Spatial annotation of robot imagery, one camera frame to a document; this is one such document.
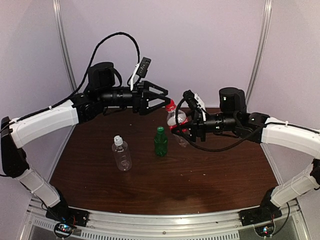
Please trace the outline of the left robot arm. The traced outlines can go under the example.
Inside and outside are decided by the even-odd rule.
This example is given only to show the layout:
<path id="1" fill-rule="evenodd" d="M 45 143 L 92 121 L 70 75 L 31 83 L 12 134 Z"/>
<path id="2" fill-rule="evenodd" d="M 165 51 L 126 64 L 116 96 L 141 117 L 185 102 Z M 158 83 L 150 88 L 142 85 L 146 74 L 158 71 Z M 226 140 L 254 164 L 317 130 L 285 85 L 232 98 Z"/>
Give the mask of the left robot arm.
<path id="1" fill-rule="evenodd" d="M 17 179 L 32 194 L 41 199 L 61 222 L 72 218 L 58 190 L 50 185 L 27 162 L 23 147 L 29 142 L 66 127 L 83 124 L 96 116 L 106 115 L 109 107 L 121 110 L 131 107 L 133 113 L 148 115 L 170 103 L 168 91 L 144 78 L 151 63 L 143 58 L 135 67 L 129 86 L 116 86 L 121 81 L 112 62 L 100 62 L 87 70 L 88 84 L 83 93 L 63 100 L 57 106 L 49 106 L 32 116 L 1 120 L 0 150 L 2 169 L 6 176 Z"/>

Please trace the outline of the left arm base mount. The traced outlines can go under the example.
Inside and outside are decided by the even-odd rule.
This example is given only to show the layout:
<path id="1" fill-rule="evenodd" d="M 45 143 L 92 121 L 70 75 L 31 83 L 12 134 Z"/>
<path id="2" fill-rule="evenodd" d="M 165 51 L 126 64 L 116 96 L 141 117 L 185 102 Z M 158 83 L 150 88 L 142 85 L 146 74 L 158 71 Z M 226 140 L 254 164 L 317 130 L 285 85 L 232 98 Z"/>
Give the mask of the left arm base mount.
<path id="1" fill-rule="evenodd" d="M 86 210 L 70 208 L 67 216 L 58 216 L 48 209 L 45 217 L 57 222 L 68 223 L 72 226 L 86 227 L 89 220 L 89 212 Z"/>

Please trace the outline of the red bottle cap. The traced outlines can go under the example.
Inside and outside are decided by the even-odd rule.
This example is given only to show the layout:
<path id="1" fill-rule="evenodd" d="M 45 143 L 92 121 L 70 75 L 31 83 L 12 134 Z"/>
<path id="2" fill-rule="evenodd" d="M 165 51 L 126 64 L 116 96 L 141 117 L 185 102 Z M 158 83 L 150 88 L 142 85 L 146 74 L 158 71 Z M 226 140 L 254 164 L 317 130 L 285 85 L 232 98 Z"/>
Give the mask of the red bottle cap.
<path id="1" fill-rule="evenodd" d="M 167 112 L 171 112 L 171 111 L 174 111 L 176 109 L 177 105 L 175 104 L 174 100 L 171 99 L 170 100 L 170 103 L 168 105 L 165 106 L 165 110 Z"/>

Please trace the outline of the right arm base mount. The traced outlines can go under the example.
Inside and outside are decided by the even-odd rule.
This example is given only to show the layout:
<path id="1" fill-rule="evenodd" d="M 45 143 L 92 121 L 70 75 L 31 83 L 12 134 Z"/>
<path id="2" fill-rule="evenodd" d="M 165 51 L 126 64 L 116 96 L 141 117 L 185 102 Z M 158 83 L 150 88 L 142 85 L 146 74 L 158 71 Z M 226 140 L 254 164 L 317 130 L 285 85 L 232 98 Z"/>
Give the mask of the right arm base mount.
<path id="1" fill-rule="evenodd" d="M 269 207 L 254 207 L 241 210 L 239 212 L 242 226 L 256 225 L 263 222 L 272 221 L 274 218 L 282 216 L 279 208 L 271 209 Z"/>

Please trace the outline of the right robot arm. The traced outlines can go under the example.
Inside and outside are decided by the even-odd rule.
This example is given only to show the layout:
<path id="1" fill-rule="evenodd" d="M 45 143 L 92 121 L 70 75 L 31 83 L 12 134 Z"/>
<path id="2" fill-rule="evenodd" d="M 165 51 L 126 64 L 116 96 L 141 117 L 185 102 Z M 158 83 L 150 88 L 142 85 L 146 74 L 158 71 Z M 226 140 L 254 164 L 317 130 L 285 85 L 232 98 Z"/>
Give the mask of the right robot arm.
<path id="1" fill-rule="evenodd" d="M 257 144 L 272 144 L 313 157 L 305 170 L 287 182 L 268 190 L 256 210 L 259 220 L 268 220 L 287 202 L 320 188 L 320 132 L 319 130 L 281 121 L 267 114 L 247 112 L 245 93 L 235 87 L 225 87 L 219 90 L 220 112 L 209 114 L 201 98 L 187 90 L 183 93 L 181 102 L 186 102 L 190 108 L 191 121 L 179 123 L 174 119 L 171 132 L 181 136 L 193 147 L 206 152 L 224 152 L 244 141 Z M 239 141 L 220 149 L 209 149 L 195 144 L 197 138 L 203 142 L 208 133 L 222 135 L 232 132 Z"/>

